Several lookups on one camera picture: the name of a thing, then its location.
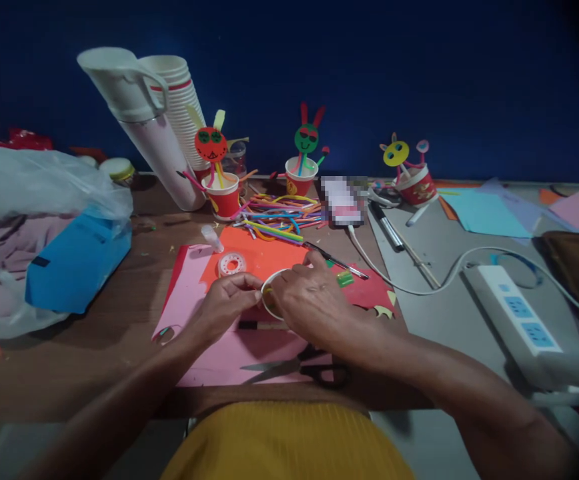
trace tape roll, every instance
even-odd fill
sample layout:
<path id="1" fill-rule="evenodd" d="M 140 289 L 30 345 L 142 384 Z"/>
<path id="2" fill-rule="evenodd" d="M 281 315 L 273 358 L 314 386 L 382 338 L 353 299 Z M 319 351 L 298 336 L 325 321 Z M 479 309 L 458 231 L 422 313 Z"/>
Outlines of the tape roll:
<path id="1" fill-rule="evenodd" d="M 219 277 L 227 277 L 242 271 L 247 271 L 247 263 L 245 257 L 238 252 L 226 253 L 218 261 Z"/>

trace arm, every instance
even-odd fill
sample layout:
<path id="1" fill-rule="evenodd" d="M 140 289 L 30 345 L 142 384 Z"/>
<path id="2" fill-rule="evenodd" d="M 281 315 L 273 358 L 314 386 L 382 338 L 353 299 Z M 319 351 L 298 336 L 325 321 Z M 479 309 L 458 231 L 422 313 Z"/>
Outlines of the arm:
<path id="1" fill-rule="evenodd" d="M 72 418 L 21 478 L 103 477 L 196 359 L 258 303 L 261 286 L 249 273 L 214 282 L 181 335 Z"/>
<path id="2" fill-rule="evenodd" d="M 289 327 L 365 369 L 408 383 L 451 415 L 484 479 L 567 477 L 568 444 L 521 395 L 483 364 L 403 333 L 393 321 L 358 315 L 323 257 L 309 252 L 272 283 Z"/>

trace wooden table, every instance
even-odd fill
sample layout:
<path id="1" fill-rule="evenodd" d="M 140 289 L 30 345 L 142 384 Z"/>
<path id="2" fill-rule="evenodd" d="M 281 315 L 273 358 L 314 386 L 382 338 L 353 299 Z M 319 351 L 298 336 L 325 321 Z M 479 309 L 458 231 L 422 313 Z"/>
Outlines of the wooden table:
<path id="1" fill-rule="evenodd" d="M 260 189 L 260 181 L 253 183 Z M 160 317 L 180 245 L 203 243 L 200 225 L 213 223 L 207 204 L 182 213 L 157 183 L 135 192 L 132 248 L 85 315 L 23 337 L 0 341 L 0 421 L 66 421 L 159 348 L 151 335 Z M 156 230 L 137 227 L 145 219 Z M 357 236 L 372 261 L 384 269 L 369 225 Z M 344 230 L 306 229 L 307 240 L 341 260 L 367 267 Z M 395 319 L 405 328 L 402 318 Z M 420 392 L 359 369 L 341 391 L 312 383 L 235 385 L 174 389 L 159 417 L 193 417 L 235 401 L 332 401 L 356 409 L 430 408 Z"/>

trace white bottle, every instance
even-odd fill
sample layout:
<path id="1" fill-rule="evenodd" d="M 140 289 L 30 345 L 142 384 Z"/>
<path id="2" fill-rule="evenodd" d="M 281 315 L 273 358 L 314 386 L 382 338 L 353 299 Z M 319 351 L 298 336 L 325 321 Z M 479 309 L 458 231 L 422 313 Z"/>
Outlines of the white bottle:
<path id="1" fill-rule="evenodd" d="M 176 174 L 177 170 L 188 175 L 194 173 L 165 116 L 167 83 L 138 63 L 132 52 L 122 48 L 86 50 L 76 60 L 176 205 L 185 211 L 201 208 L 205 195 L 192 182 Z M 161 85 L 165 94 L 163 105 L 147 88 L 144 77 Z"/>

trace charging cable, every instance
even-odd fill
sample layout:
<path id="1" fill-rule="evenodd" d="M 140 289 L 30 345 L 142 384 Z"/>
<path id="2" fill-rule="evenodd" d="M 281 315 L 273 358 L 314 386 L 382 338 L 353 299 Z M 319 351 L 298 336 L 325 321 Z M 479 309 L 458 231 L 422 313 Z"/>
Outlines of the charging cable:
<path id="1" fill-rule="evenodd" d="M 556 287 L 560 290 L 560 292 L 563 295 L 565 295 L 565 298 L 567 298 L 570 302 L 572 302 L 572 304 L 574 306 L 576 306 L 579 309 L 579 302 L 577 302 L 573 298 L 573 296 L 571 296 L 570 293 L 567 290 L 565 290 L 565 287 L 563 287 L 559 282 L 556 281 L 556 279 L 552 276 L 552 274 L 549 271 L 545 270 L 545 268 L 541 267 L 537 263 L 533 262 L 529 258 L 527 258 L 519 253 L 512 251 L 512 250 L 505 249 L 505 248 L 501 248 L 501 247 L 476 247 L 476 248 L 467 250 L 465 253 L 463 253 L 460 257 L 458 257 L 456 259 L 456 261 L 452 265 L 452 268 L 450 269 L 450 272 L 448 273 L 448 276 L 445 278 L 445 281 L 441 284 L 440 288 L 438 288 L 436 290 L 430 290 L 430 291 L 426 291 L 426 292 L 408 290 L 406 288 L 400 287 L 399 285 L 396 285 L 392 280 L 390 280 L 385 275 L 383 275 L 379 271 L 378 268 L 376 268 L 376 266 L 372 263 L 372 260 L 370 260 L 370 258 L 368 257 L 367 253 L 365 253 L 365 250 L 363 250 L 363 247 L 361 247 L 361 245 L 358 243 L 358 240 L 356 238 L 356 233 L 354 232 L 354 227 L 352 227 L 351 225 L 348 225 L 348 231 L 350 232 L 350 238 L 352 239 L 352 243 L 354 244 L 354 247 L 356 247 L 356 249 L 358 250 L 358 253 L 361 254 L 361 256 L 363 257 L 365 262 L 367 262 L 367 264 L 370 266 L 370 268 L 372 270 L 374 270 L 378 275 L 380 275 L 380 277 L 383 280 L 385 280 L 387 283 L 389 283 L 392 287 L 399 289 L 400 291 L 404 291 L 406 293 L 411 293 L 412 295 L 433 295 L 435 293 L 438 293 L 438 292 L 440 292 L 440 291 L 442 291 L 450 286 L 450 283 L 456 278 L 456 275 L 458 274 L 458 271 L 461 267 L 462 261 L 469 254 L 471 254 L 477 250 L 496 250 L 496 251 L 501 251 L 501 252 L 512 254 L 513 256 L 515 256 L 519 259 L 523 259 L 528 264 L 535 266 L 535 268 L 537 268 L 537 270 L 542 272 L 546 276 L 546 278 L 549 278 L 556 285 Z"/>

